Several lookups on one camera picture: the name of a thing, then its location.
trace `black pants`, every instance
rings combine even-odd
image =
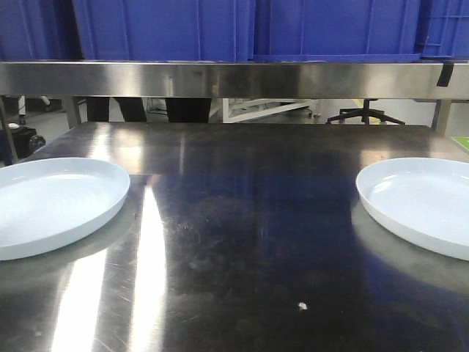
[[[146,122],[144,104],[141,98],[114,98],[119,103],[120,111],[125,122]],[[86,97],[86,110],[88,121],[109,121],[109,98]]]
[[[211,103],[210,98],[167,98],[169,122],[207,123]]]
[[[147,117],[141,98],[114,98],[126,122],[146,122]],[[207,123],[210,114],[210,98],[167,98],[166,110],[169,122]],[[109,98],[87,97],[88,121],[109,121]]]

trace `blue bin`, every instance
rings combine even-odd
[[[0,0],[0,60],[80,57],[71,0]]]
[[[469,1],[421,2],[416,48],[422,57],[469,58]]]
[[[258,0],[258,61],[412,62],[420,0]]]
[[[247,61],[254,0],[73,0],[90,60]]]

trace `green object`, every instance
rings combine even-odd
[[[461,144],[467,151],[469,151],[469,137],[453,137],[453,140]]]

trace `black tape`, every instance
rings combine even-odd
[[[453,76],[454,64],[443,64],[440,79],[438,79],[437,87],[447,87],[451,77]]]

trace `stainless steel shelf edge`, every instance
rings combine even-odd
[[[469,64],[2,62],[0,95],[466,99]]]

